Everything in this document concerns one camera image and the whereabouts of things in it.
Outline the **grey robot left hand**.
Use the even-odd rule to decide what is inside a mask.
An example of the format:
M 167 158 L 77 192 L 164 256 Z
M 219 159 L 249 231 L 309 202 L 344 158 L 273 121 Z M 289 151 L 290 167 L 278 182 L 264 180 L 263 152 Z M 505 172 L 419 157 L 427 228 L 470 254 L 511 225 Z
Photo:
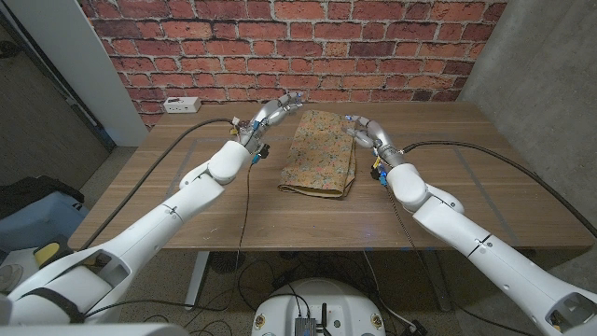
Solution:
M 277 126 L 284 119 L 296 113 L 302 106 L 302 92 L 290 92 L 270 100 L 253 116 L 247 126 L 241 128 L 240 143 L 254 154 L 261 147 L 261 138 L 270 127 Z

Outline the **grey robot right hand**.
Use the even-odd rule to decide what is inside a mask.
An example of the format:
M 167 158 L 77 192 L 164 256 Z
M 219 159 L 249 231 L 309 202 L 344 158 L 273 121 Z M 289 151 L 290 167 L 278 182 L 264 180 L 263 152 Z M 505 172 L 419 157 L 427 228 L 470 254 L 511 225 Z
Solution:
M 395 147 L 388 133 L 377 121 L 357 115 L 346 115 L 345 118 L 354 125 L 344 128 L 344 131 L 359 146 L 372 149 L 382 161 L 391 167 L 406 162 L 403 154 Z

